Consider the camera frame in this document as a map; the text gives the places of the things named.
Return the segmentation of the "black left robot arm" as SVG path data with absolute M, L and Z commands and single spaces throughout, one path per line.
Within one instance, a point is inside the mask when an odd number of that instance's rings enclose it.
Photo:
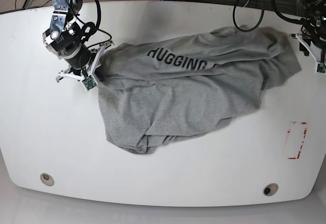
M 310 54 L 313 53 L 310 43 L 320 49 L 320 54 L 315 59 L 317 67 L 323 69 L 325 68 L 325 0 L 298 1 L 305 10 L 300 43 Z

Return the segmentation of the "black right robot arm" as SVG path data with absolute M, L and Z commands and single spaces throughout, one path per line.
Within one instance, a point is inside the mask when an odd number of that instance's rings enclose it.
M 49 29 L 42 37 L 45 47 L 58 59 L 68 63 L 66 70 L 61 70 L 56 77 L 60 82 L 71 78 L 80 82 L 88 91 L 100 83 L 97 69 L 101 66 L 100 58 L 104 51 L 113 45 L 112 37 L 86 46 L 89 38 L 99 32 L 101 23 L 101 6 L 96 4 L 96 22 L 83 22 L 79 18 L 83 0 L 52 0 L 52 13 Z

